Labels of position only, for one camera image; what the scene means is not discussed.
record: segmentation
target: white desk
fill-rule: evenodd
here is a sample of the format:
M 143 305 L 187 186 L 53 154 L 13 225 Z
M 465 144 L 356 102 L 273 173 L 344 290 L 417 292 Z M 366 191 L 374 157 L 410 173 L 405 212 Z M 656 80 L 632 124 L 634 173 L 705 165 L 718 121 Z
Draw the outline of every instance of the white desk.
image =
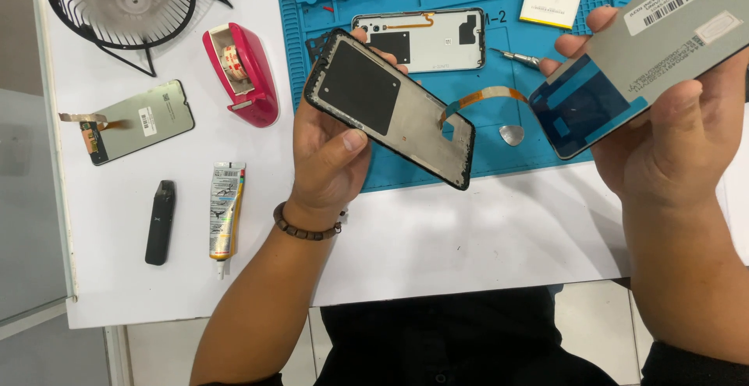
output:
M 182 81 L 195 129 L 103 166 L 91 164 L 75 124 L 52 123 L 67 240 L 78 300 L 71 328 L 208 316 L 262 244 L 271 212 L 292 184 L 293 120 L 278 0 L 199 0 L 190 27 L 156 51 L 152 79 L 71 32 L 37 0 L 53 113 L 90 113 L 168 80 Z M 235 118 L 204 52 L 209 28 L 236 22 L 265 42 L 281 115 L 257 129 Z M 749 166 L 749 151 L 741 162 Z M 208 257 L 214 161 L 247 162 L 239 252 L 216 280 Z M 733 173 L 746 173 L 737 164 Z M 151 203 L 174 180 L 177 208 L 169 259 L 143 261 Z M 729 177 L 732 217 L 749 214 L 749 191 Z M 593 164 L 361 195 L 335 242 L 314 305 L 570 283 L 628 276 L 618 199 Z M 734 224 L 745 230 L 746 224 Z M 749 230 L 736 232 L 749 262 Z

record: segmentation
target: desk fan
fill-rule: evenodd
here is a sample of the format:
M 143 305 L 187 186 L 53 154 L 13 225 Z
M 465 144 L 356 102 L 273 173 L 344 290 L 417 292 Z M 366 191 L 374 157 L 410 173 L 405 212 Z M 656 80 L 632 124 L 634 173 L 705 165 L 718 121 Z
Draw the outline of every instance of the desk fan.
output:
M 150 48 L 187 27 L 195 0 L 49 0 L 52 10 L 76 34 L 139 71 L 156 77 Z M 233 8 L 229 0 L 219 0 Z M 109 49 L 145 50 L 149 70 Z

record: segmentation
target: tiled floor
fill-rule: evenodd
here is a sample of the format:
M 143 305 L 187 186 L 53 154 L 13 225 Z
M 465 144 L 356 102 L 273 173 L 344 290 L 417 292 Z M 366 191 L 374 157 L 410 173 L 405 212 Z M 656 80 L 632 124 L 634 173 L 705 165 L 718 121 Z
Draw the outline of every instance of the tiled floor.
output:
M 608 372 L 621 385 L 640 384 L 640 368 L 652 338 L 631 293 L 611 281 L 565 285 L 557 295 L 562 347 Z M 128 326 L 136 386 L 187 384 L 192 357 L 207 319 Z M 282 371 L 285 386 L 312 386 L 331 344 L 320 310 L 309 323 Z

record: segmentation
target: hand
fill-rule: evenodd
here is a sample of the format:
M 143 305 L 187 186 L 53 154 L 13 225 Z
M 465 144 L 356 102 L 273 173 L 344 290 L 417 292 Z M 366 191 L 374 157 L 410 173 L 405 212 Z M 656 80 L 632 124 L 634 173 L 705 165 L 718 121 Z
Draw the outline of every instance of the hand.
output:
M 367 38 L 360 28 L 351 35 L 362 42 Z M 396 66 L 395 56 L 377 52 Z M 406 66 L 397 67 L 408 73 Z M 363 131 L 347 128 L 302 98 L 294 120 L 295 182 L 284 218 L 310 231 L 331 228 L 362 190 L 370 158 L 371 147 Z
M 617 9 L 597 8 L 588 27 L 599 32 Z M 563 56 L 579 57 L 590 36 L 563 35 L 555 45 Z M 679 83 L 650 111 L 592 147 L 598 173 L 623 204 L 699 206 L 715 200 L 718 181 L 735 156 L 744 123 L 744 77 L 749 49 L 697 80 Z M 560 66 L 541 62 L 549 76 Z

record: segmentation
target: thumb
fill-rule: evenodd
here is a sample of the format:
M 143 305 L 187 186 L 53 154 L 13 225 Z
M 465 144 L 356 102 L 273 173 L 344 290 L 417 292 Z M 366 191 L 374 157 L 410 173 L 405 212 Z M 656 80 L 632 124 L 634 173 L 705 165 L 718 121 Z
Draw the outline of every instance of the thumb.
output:
M 703 86 L 687 80 L 664 92 L 650 109 L 655 159 L 662 165 L 683 162 L 704 140 L 699 96 Z
M 329 140 L 309 158 L 315 182 L 327 184 L 367 146 L 367 135 L 349 129 Z

